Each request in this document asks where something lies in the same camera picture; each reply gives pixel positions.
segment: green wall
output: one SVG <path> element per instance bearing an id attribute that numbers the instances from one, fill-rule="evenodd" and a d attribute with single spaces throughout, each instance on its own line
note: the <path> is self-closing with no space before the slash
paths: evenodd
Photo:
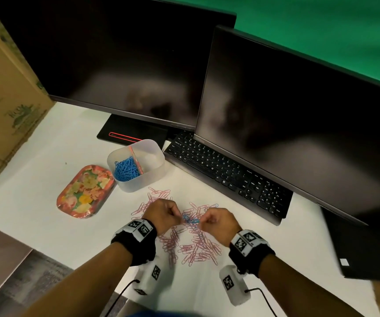
<path id="1" fill-rule="evenodd" d="M 237 13 L 235 28 L 380 80 L 380 0 L 179 0 Z"/>

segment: computer monitor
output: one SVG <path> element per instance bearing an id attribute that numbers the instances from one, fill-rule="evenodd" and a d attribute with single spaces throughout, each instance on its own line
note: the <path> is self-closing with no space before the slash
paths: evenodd
<path id="1" fill-rule="evenodd" d="M 55 101 L 194 129 L 216 25 L 170 0 L 0 0 L 0 20 Z"/>
<path id="2" fill-rule="evenodd" d="M 195 138 L 342 216 L 380 224 L 380 82 L 214 32 Z"/>

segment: white tracking device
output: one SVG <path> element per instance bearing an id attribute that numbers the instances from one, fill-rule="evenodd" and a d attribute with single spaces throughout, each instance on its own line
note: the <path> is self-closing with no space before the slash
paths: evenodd
<path id="1" fill-rule="evenodd" d="M 140 295 L 152 294 L 168 268 L 168 257 L 156 255 L 152 261 L 138 267 L 134 279 L 139 280 L 140 283 L 133 283 L 133 289 Z"/>
<path id="2" fill-rule="evenodd" d="M 245 293 L 248 287 L 243 280 L 244 276 L 237 272 L 237 267 L 234 265 L 225 266 L 219 271 L 219 278 L 231 304 L 234 306 L 244 304 L 251 298 L 250 292 Z"/>

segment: keyboard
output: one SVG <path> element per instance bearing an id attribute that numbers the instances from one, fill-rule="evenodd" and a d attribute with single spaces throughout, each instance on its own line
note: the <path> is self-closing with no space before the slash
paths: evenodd
<path id="1" fill-rule="evenodd" d="M 286 218 L 293 192 L 181 132 L 164 152 L 166 160 L 222 192 L 269 222 Z"/>

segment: gray floor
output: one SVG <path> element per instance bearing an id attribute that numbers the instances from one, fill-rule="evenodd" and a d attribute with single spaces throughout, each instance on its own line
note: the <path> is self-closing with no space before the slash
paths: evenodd
<path id="1" fill-rule="evenodd" d="M 72 272 L 71 268 L 32 251 L 0 289 L 0 317 L 20 315 L 29 305 Z M 113 293 L 101 317 L 105 316 L 115 299 Z M 127 299 L 118 299 L 109 317 L 115 317 Z"/>

